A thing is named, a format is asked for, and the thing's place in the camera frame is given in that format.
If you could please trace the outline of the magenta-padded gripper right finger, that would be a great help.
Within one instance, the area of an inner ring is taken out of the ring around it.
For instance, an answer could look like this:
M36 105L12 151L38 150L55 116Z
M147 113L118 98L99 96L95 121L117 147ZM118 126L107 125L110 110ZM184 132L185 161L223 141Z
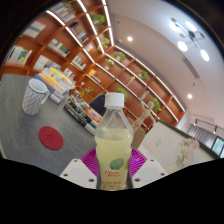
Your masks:
M164 168L145 148L132 149L129 176L133 188L141 188L166 175Z

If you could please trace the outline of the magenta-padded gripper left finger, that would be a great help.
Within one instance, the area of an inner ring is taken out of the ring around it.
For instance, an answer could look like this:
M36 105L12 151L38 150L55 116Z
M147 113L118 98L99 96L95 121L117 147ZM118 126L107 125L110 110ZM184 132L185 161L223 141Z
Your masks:
M87 152L81 159L74 158L62 171L60 177L84 188L95 189L99 166L96 149Z

